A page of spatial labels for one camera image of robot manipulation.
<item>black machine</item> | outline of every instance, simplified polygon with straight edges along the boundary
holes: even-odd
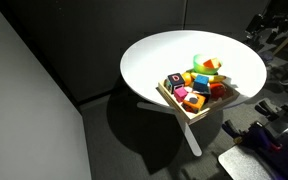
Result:
[[[271,0],[262,14],[257,14],[246,28],[247,39],[244,43],[254,51],[264,45],[260,43],[260,33],[271,29],[266,43],[271,44],[277,35],[288,30],[288,0]]]

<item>dark floor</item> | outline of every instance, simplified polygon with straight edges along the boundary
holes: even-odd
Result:
[[[266,99],[270,105],[288,102],[288,86],[278,78],[288,61],[275,58],[268,67],[264,88],[244,104],[219,111],[191,125],[203,154],[194,157],[173,115],[142,110],[140,97],[128,88],[82,107],[93,180],[204,180],[231,179],[218,163],[218,156],[233,146],[221,129],[231,119],[245,130],[265,119],[254,105]]]

